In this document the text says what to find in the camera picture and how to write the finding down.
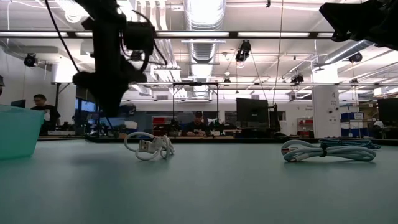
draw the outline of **green tabletop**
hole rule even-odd
[[[398,148],[295,164],[279,144],[175,148],[142,162],[122,144],[39,142],[0,161],[0,223],[398,223]]]

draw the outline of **blue storage bin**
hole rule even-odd
[[[0,105],[0,159],[31,156],[43,122],[43,111]]]

